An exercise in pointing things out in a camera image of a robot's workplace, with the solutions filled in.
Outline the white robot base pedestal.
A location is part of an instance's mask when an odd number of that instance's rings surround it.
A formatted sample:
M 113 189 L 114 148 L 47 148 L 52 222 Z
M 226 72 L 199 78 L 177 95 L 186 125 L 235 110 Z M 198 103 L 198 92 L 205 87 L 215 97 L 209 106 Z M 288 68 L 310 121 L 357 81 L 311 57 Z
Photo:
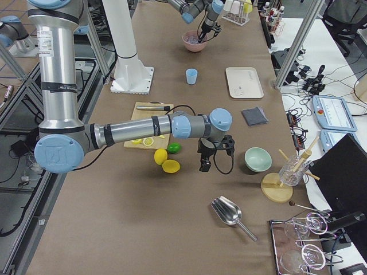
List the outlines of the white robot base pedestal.
M 154 68 L 144 66 L 138 57 L 127 1 L 103 1 L 114 43 L 117 62 L 111 91 L 147 95 Z

